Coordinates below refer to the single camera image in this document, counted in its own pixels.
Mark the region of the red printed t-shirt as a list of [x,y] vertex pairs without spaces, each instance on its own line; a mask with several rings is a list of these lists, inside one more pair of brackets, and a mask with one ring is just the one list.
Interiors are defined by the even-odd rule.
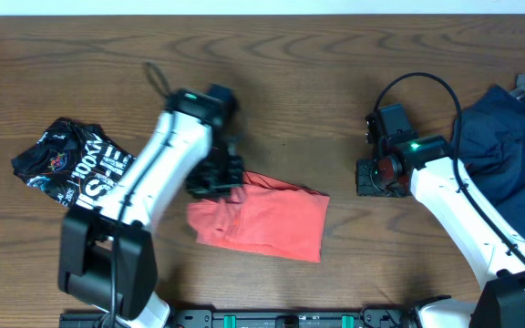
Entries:
[[247,171],[230,197],[189,204],[187,221],[201,244],[319,262],[329,201],[316,190]]

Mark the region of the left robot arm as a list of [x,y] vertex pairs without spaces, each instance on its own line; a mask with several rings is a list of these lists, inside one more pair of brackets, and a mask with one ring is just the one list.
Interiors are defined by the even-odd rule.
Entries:
[[233,92],[219,85],[173,92],[123,178],[92,204],[68,210],[58,287],[97,311],[64,313],[60,326],[167,326],[171,308],[155,291],[152,233],[180,188],[196,199],[218,199],[242,185],[242,158],[224,137],[238,108]]

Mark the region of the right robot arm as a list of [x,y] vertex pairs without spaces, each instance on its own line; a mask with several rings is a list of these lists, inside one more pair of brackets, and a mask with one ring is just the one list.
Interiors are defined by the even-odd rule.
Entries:
[[476,302],[438,296],[402,314],[403,327],[525,327],[525,239],[485,198],[440,136],[374,145],[355,169],[364,197],[412,196],[457,245],[478,282]]

